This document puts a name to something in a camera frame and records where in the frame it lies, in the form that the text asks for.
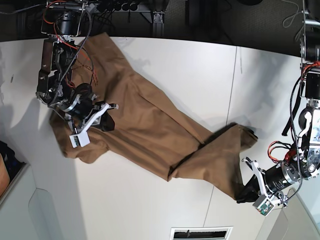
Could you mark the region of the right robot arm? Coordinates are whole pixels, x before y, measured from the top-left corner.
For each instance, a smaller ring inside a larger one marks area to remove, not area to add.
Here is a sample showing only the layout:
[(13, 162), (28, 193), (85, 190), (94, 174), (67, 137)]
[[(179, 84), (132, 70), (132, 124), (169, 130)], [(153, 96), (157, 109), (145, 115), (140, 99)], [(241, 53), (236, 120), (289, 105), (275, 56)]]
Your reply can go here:
[[(48, 37), (43, 41), (41, 67), (38, 72), (36, 97), (69, 124), (72, 133), (79, 133), (85, 126), (103, 132), (113, 131), (115, 122), (108, 110), (117, 105), (97, 101), (93, 92), (96, 81), (94, 62), (84, 44), (75, 44), (74, 37), (81, 32), (81, 21), (88, 17), (91, 30), (92, 14), (101, 11), (99, 0), (47, 1), (42, 15), (41, 32)], [(88, 83), (75, 85), (72, 81), (74, 64), (78, 55), (88, 59), (91, 73)]]

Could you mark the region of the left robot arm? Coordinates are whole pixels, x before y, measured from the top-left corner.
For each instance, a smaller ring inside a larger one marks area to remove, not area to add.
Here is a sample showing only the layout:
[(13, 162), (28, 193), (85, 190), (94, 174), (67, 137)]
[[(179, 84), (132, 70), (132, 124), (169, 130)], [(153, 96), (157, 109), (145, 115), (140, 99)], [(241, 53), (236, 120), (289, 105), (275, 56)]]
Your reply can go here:
[(267, 206), (287, 204), (283, 190), (320, 174), (320, 2), (304, 0), (300, 34), (300, 77), (290, 96), (290, 117), (282, 135), (291, 133), (292, 144), (272, 142), (267, 155), (274, 163), (268, 170), (256, 161), (243, 161), (253, 171), (252, 178), (237, 196), (237, 203)]

